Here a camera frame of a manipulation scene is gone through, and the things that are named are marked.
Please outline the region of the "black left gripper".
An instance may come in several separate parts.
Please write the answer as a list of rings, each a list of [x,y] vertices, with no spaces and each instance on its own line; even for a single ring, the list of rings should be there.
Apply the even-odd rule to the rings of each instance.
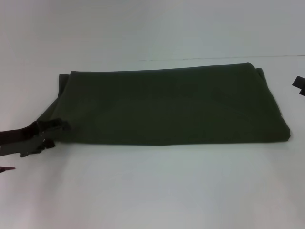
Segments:
[[[0,156],[20,153],[20,157],[26,157],[54,148],[55,142],[44,139],[41,131],[55,130],[70,130],[70,125],[61,119],[39,120],[22,129],[3,131],[0,133]]]

